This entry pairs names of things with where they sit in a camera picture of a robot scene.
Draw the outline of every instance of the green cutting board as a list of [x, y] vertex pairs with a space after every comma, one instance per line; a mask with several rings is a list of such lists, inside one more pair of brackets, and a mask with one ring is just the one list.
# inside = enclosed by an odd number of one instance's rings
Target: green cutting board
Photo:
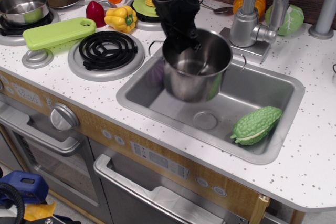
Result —
[[79, 17], [27, 29], [23, 38], [29, 49], [41, 50], [89, 36], [95, 31], [96, 23], [92, 19]]

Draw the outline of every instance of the blue object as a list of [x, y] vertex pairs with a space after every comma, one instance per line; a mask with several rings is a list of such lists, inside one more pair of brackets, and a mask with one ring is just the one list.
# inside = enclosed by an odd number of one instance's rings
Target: blue object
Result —
[[[46, 200], [49, 186], [41, 175], [15, 170], [0, 178], [0, 183], [14, 186], [21, 194], [24, 203], [39, 204]], [[4, 204], [8, 197], [0, 194], [0, 204]]]

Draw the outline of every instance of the oven handle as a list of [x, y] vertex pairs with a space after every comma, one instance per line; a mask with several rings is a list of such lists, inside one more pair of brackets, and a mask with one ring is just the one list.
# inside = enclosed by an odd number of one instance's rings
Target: oven handle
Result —
[[152, 206], [182, 223], [223, 224], [220, 217], [208, 212], [204, 208], [181, 197], [173, 191], [159, 186], [149, 191], [135, 182], [113, 171], [112, 160], [105, 154], [101, 154], [94, 162], [93, 169], [102, 179], [118, 186], [122, 190], [136, 197], [138, 200]]
[[73, 156], [80, 149], [80, 142], [73, 137], [60, 142], [28, 125], [29, 121], [29, 115], [0, 101], [0, 123], [12, 131], [63, 157]]

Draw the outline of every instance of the metal pot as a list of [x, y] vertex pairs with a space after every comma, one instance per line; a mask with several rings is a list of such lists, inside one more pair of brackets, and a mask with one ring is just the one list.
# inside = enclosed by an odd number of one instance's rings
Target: metal pot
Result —
[[12, 25], [31, 24], [48, 15], [48, 0], [0, 0], [0, 13]]
[[168, 37], [163, 44], [164, 85], [167, 91], [185, 102], [205, 102], [221, 88], [223, 74], [232, 61], [226, 40], [214, 31], [198, 29], [200, 50], [178, 53]]

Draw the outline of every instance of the white speckled countertop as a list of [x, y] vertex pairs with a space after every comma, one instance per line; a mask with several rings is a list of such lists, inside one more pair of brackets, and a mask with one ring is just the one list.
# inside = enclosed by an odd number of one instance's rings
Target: white speckled countertop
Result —
[[[205, 4], [222, 7], [216, 1]], [[59, 12], [61, 20], [85, 17], [86, 6]], [[232, 24], [233, 15], [221, 16], [201, 7], [196, 25], [220, 32]], [[50, 50], [53, 62], [40, 69], [28, 69], [21, 58], [26, 46], [0, 46], [0, 69], [47, 92], [93, 112], [128, 130], [301, 211], [336, 210], [336, 63], [335, 37], [318, 40], [304, 24], [293, 35], [278, 37], [262, 68], [297, 78], [306, 87], [299, 111], [278, 157], [270, 164], [255, 165], [185, 135], [155, 120], [122, 107], [116, 93], [131, 76], [116, 81], [92, 82], [75, 76], [67, 54], [75, 41]], [[109, 26], [97, 31], [113, 30]], [[153, 40], [164, 40], [162, 31], [135, 29], [146, 52]]]

